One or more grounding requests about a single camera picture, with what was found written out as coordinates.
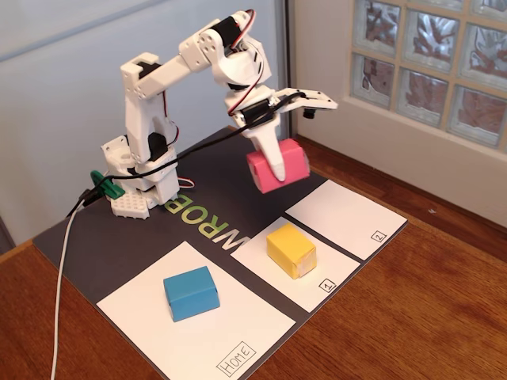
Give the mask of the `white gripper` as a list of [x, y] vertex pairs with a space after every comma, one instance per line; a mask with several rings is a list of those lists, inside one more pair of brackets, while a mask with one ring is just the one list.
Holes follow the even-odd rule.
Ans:
[[236, 129], [228, 137], [242, 135], [250, 139], [264, 154], [275, 178], [285, 181], [284, 159], [277, 139], [280, 97], [266, 85], [227, 85], [227, 113], [236, 123]]

